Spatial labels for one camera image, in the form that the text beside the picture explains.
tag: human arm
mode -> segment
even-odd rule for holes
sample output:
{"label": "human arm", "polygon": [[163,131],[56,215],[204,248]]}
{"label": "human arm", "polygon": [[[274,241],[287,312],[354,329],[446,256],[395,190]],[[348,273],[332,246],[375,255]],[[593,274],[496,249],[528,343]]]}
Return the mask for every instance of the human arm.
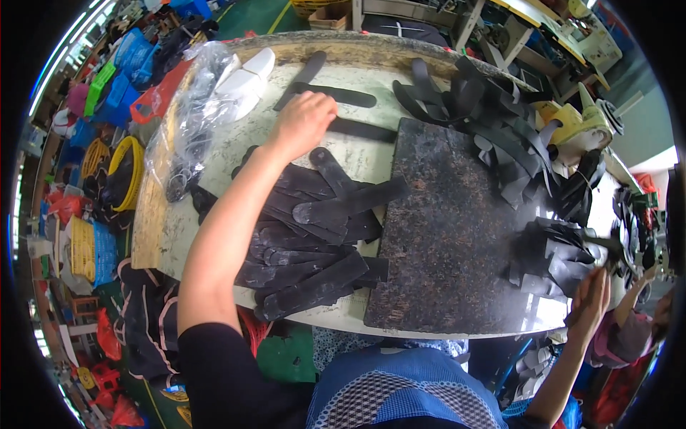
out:
{"label": "human arm", "polygon": [[631,285],[631,288],[629,288],[627,293],[619,302],[619,305],[617,305],[617,308],[615,308],[615,321],[617,322],[620,328],[624,326],[626,318],[636,306],[636,300],[639,298],[639,295],[641,294],[643,288],[645,288],[645,286],[648,285],[651,281],[655,280],[655,276],[657,275],[657,269],[657,264],[650,267],[643,274],[643,277],[641,277],[636,283]]}
{"label": "human arm", "polygon": [[578,322],[567,331],[567,344],[560,358],[531,401],[524,415],[552,427],[562,415],[576,376],[598,325],[610,303],[610,277],[603,268],[596,268],[577,288],[572,308],[589,300]]}
{"label": "human arm", "polygon": [[321,141],[338,108],[333,98],[304,92],[281,111],[267,141],[255,149],[208,213],[193,240],[178,294],[178,333],[201,323],[241,332],[233,282],[248,252],[262,206],[283,168]]}

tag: work table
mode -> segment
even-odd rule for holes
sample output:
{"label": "work table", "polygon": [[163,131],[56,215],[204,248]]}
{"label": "work table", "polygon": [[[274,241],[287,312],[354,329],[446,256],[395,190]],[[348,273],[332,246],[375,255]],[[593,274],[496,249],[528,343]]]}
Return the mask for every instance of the work table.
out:
{"label": "work table", "polygon": [[[276,120],[277,112],[273,111],[272,107],[303,66],[302,61],[307,60],[314,51],[324,50],[328,57],[312,84],[361,91],[377,98],[377,104],[373,108],[339,104],[340,116],[392,130],[398,128],[402,117],[409,117],[396,101],[391,84],[393,80],[399,80],[404,84],[410,83],[411,59],[423,58],[439,86],[447,88],[448,79],[455,71],[453,63],[458,57],[457,53],[446,52],[439,47],[416,40],[361,35],[354,32],[282,33],[246,39],[232,47],[243,61],[263,47],[271,47],[276,54],[276,66],[269,77],[268,89],[257,107],[247,117],[233,124],[218,126],[214,132],[213,146],[206,157],[204,173],[199,184],[217,196],[230,185],[230,173],[241,163],[246,150],[265,141]],[[476,63],[482,73],[504,76],[500,70],[486,63]],[[192,73],[193,67],[189,70],[189,75]],[[188,80],[189,76],[182,81],[180,87],[187,85]],[[527,88],[521,81],[517,82],[523,88]],[[171,122],[167,112],[161,126],[165,127],[167,132],[173,133],[175,124]],[[169,152],[164,146],[158,145],[150,151],[149,155],[157,165],[164,164],[169,157]],[[391,177],[395,151],[393,144],[328,132],[321,146],[332,152],[353,180],[380,183]],[[312,168],[306,156],[295,160],[294,163]],[[165,180],[164,174],[161,174],[160,178]],[[598,188],[593,191],[589,227],[594,228],[600,236],[609,234],[615,218],[611,203],[617,187],[617,181],[606,173]],[[520,207],[520,211],[517,212],[517,222],[523,222],[522,227],[535,216],[546,216],[546,213],[541,213],[540,207],[534,205]],[[381,211],[375,212],[377,217],[383,219]],[[487,222],[488,215],[489,213],[475,211],[471,217],[481,217]],[[157,268],[180,279],[188,250],[197,231],[198,214],[193,208],[190,196],[180,202],[169,204],[155,177],[146,172],[141,185],[132,236],[134,268]],[[365,256],[376,256],[378,248],[379,240],[369,245],[361,245],[359,251]],[[255,306],[252,290],[240,286],[234,288],[237,304],[249,308]],[[456,317],[464,321],[461,325],[453,324],[449,329],[447,325],[440,323],[429,324],[422,329],[412,326],[413,330],[380,329],[363,324],[369,293],[368,289],[357,290],[355,294],[339,299],[332,307],[314,308],[288,316],[288,319],[363,334],[404,338],[479,338],[560,327],[563,325],[568,306],[567,302],[542,299],[519,292],[508,284],[493,284],[473,288],[468,293],[462,291],[462,303],[455,306],[456,313],[459,312]],[[440,294],[435,295],[435,300],[449,301]],[[412,302],[408,301],[406,305],[412,305]]]}

